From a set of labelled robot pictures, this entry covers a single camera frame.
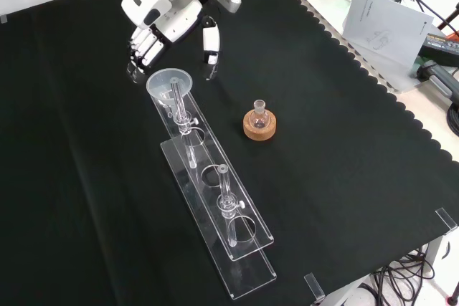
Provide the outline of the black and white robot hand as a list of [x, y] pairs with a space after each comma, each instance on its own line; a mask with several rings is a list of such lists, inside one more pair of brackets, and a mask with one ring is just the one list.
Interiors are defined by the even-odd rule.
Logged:
[[200, 25], [204, 55], [204, 77], [217, 76], [220, 56], [220, 33], [217, 22], [203, 14], [207, 0], [191, 0], [184, 8], [173, 7], [169, 0], [122, 0], [121, 7], [136, 25], [128, 43], [130, 62], [127, 75], [136, 84], [172, 45], [186, 38]]

